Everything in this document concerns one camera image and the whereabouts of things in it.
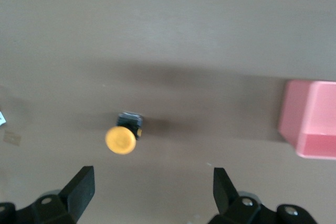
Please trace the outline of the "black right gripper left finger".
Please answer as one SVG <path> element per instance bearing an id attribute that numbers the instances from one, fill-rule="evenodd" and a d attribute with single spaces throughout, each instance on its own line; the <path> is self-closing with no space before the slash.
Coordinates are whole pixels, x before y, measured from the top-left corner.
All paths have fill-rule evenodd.
<path id="1" fill-rule="evenodd" d="M 1 223 L 77 223 L 94 194 L 94 167 L 84 166 L 58 193 L 44 194 L 25 208 L 2 202 Z"/>

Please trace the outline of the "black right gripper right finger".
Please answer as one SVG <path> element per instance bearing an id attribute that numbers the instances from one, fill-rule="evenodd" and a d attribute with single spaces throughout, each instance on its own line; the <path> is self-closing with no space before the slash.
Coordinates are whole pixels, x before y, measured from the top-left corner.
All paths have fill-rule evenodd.
<path id="1" fill-rule="evenodd" d="M 214 168 L 213 196 L 218 214 L 209 223 L 316 223 L 302 207 L 283 204 L 272 211 L 255 195 L 239 193 L 224 168 Z"/>

